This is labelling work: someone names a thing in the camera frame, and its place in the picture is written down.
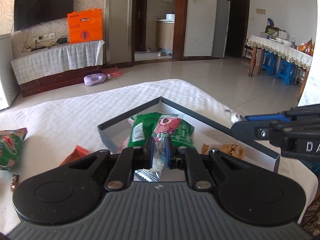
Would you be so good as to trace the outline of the small white candy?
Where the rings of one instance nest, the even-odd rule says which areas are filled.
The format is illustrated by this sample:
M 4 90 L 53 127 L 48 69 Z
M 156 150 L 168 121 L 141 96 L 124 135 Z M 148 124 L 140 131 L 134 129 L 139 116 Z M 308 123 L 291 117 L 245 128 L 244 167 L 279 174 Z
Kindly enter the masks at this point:
M 229 109 L 225 109 L 224 112 L 228 113 L 230 115 L 230 122 L 232 124 L 236 123 L 236 122 L 241 122 L 244 120 L 244 116 L 242 116 L 241 114 L 231 111 Z

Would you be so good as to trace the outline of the brown nut snack packet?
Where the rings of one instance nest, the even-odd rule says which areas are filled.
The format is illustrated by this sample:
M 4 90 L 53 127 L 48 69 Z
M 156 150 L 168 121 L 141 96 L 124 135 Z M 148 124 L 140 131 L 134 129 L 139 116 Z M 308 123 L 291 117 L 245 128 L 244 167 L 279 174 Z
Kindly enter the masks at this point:
M 236 144 L 221 144 L 221 145 L 202 145 L 201 154 L 202 155 L 208 155 L 210 150 L 220 150 L 221 152 L 231 155 L 238 159 L 243 159 L 245 152 L 244 149 Z

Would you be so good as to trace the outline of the green chips bag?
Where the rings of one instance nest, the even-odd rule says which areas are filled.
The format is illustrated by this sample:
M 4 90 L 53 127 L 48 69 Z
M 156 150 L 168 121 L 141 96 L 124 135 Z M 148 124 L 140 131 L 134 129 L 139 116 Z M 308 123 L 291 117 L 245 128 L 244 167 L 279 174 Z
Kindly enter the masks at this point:
M 28 133 L 26 128 L 1 131 L 0 167 L 1 171 L 10 171 L 20 161 L 23 141 Z
M 148 137 L 152 137 L 153 129 L 161 115 L 162 113 L 159 112 L 151 112 L 130 117 L 128 123 L 132 129 L 125 145 L 127 147 L 145 146 Z M 194 129 L 194 126 L 182 119 L 178 128 L 171 136 L 173 145 L 176 147 L 194 147 Z

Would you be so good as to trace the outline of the pink bear snack packet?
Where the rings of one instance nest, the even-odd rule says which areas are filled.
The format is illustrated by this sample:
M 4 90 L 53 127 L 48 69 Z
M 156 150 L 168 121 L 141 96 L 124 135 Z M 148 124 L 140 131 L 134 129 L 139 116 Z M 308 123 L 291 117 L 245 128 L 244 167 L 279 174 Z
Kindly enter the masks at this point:
M 154 140 L 152 168 L 140 169 L 135 175 L 142 182 L 157 182 L 166 163 L 165 139 L 171 137 L 183 119 L 183 114 L 162 114 L 151 136 Z

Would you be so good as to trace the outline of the long orange snack bar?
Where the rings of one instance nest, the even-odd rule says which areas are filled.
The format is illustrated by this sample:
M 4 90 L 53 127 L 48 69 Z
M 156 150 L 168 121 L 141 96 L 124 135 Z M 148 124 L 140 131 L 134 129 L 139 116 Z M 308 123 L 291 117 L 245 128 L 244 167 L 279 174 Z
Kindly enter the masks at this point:
M 71 163 L 73 161 L 79 160 L 87 155 L 89 155 L 89 150 L 87 150 L 79 145 L 76 145 L 73 152 L 60 164 L 60 166 L 63 166 L 68 163 Z

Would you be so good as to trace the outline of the brown foil candy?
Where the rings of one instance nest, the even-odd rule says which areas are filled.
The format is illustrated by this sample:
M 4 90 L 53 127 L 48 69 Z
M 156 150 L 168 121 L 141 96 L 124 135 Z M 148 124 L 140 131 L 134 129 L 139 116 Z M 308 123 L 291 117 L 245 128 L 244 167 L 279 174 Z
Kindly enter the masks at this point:
M 10 184 L 10 191 L 14 192 L 17 186 L 19 185 L 19 175 L 13 174 L 12 175 L 12 182 Z

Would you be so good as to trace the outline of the grey shallow cardboard box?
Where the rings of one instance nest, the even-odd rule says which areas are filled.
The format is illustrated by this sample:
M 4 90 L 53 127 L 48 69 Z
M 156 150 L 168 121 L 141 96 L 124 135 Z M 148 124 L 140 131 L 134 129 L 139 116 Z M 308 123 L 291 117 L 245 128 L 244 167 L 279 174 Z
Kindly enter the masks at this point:
M 203 144 L 237 144 L 244 149 L 246 162 L 278 172 L 280 154 L 274 150 L 254 140 L 237 140 L 232 136 L 230 128 L 162 96 L 99 124 L 98 131 L 104 145 L 115 153 L 131 132 L 128 118 L 135 114 L 150 112 L 182 114 L 183 119 L 195 128 L 193 142 L 198 151 Z

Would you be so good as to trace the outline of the blue plastic stool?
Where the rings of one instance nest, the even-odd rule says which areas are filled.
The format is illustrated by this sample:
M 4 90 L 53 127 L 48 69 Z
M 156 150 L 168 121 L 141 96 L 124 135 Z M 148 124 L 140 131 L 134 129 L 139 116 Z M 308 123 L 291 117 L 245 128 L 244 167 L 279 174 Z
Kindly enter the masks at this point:
M 285 85 L 293 86 L 295 84 L 296 72 L 297 66 L 294 63 L 282 59 L 275 78 L 281 78 Z
M 266 70 L 268 75 L 274 76 L 276 74 L 276 65 L 278 61 L 278 55 L 270 51 L 264 52 L 264 59 L 262 69 Z

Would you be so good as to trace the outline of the dining table with lace cloth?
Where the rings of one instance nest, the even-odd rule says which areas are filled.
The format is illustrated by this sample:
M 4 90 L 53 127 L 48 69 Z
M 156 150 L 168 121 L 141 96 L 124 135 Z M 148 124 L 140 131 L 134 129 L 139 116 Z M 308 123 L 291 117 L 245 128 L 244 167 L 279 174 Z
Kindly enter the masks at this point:
M 308 75 L 309 75 L 311 63 L 312 63 L 312 57 L 304 52 L 298 51 L 284 44 L 281 44 L 263 37 L 255 36 L 255 35 L 252 35 L 246 44 L 253 49 L 252 58 L 249 63 L 249 72 L 248 72 L 249 77 L 253 76 L 258 48 L 264 51 L 273 52 L 274 54 L 277 54 L 280 58 L 285 59 L 286 61 L 289 61 L 291 63 L 294 63 L 299 69 L 303 70 L 303 72 L 305 73 L 305 76 L 304 76 L 302 85 L 300 87 L 300 90 L 298 92 L 298 101 L 299 101 L 303 94 L 303 90 L 305 88 L 305 85 L 308 79 Z

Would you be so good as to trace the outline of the white tablecloth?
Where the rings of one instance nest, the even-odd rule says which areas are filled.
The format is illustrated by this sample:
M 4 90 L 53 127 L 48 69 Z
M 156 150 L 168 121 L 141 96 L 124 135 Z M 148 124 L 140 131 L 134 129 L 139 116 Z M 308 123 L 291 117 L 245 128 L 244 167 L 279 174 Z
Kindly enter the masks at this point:
M 1 172 L 1 232 L 9 233 L 19 218 L 12 204 L 12 176 L 21 180 L 58 167 L 76 145 L 91 152 L 103 148 L 99 124 L 158 97 L 165 97 L 227 127 L 226 107 L 192 84 L 170 79 L 145 82 L 70 99 L 48 101 L 1 113 L 1 129 L 26 128 L 22 157 L 11 171 Z

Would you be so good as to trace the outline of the purple detergent bottle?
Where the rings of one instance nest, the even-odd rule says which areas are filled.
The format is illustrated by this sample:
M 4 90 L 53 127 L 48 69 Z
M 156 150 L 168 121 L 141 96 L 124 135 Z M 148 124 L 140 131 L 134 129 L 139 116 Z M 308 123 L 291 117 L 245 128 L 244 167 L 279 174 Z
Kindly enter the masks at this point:
M 103 73 L 86 75 L 84 77 L 84 84 L 86 86 L 93 86 L 99 83 L 103 83 L 106 80 L 109 80 L 110 78 L 111 78 L 110 74 L 103 74 Z

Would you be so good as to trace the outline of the grey refrigerator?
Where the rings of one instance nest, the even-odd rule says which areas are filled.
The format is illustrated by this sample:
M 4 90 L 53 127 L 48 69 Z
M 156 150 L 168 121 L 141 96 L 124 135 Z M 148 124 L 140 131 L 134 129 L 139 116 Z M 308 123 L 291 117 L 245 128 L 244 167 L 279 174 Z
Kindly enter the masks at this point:
M 228 0 L 217 0 L 216 21 L 212 48 L 212 58 L 224 58 L 231 2 Z

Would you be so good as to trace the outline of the green chips bag on table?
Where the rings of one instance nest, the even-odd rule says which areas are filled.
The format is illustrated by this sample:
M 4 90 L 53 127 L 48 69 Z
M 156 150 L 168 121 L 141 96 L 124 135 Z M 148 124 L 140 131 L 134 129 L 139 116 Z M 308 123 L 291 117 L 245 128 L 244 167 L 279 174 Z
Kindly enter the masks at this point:
M 20 161 L 23 141 L 28 133 L 26 128 L 1 131 L 0 167 L 1 171 L 10 171 Z

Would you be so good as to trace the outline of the tv cabinet with white cloth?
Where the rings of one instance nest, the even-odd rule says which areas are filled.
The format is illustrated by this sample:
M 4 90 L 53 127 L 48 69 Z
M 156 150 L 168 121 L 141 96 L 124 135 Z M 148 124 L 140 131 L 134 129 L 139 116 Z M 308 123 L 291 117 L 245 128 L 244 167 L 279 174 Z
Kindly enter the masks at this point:
M 12 60 L 23 97 L 83 82 L 101 72 L 104 41 L 53 46 L 25 53 Z

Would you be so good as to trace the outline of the kitchen counter cabinet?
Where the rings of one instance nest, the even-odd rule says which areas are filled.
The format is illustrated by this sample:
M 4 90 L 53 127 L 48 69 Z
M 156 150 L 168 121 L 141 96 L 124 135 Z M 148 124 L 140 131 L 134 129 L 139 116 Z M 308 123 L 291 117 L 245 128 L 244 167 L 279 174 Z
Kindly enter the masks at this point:
M 156 47 L 164 51 L 173 51 L 175 22 L 156 21 Z

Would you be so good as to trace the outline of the orange gift box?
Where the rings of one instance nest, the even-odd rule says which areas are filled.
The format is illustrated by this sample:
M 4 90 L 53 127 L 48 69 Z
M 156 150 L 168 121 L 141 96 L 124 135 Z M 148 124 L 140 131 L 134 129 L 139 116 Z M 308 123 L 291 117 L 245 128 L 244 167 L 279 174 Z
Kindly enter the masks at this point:
M 92 8 L 67 14 L 71 44 L 103 39 L 103 10 Z

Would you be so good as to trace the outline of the white pot on counter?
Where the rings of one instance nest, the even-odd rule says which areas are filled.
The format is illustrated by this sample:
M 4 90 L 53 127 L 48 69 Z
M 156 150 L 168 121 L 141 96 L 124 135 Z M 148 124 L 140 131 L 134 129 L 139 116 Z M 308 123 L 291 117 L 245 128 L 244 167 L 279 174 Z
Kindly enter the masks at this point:
M 171 21 L 171 22 L 174 22 L 175 21 L 175 14 L 174 13 L 169 13 L 169 14 L 166 14 L 166 18 L 165 18 L 167 21 Z

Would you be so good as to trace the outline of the black wall television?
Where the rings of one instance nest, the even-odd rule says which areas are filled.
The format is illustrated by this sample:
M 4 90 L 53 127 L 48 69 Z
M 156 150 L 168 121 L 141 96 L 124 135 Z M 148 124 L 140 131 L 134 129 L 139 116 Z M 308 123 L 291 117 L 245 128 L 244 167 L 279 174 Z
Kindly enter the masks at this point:
M 67 17 L 73 0 L 14 0 L 14 31 Z

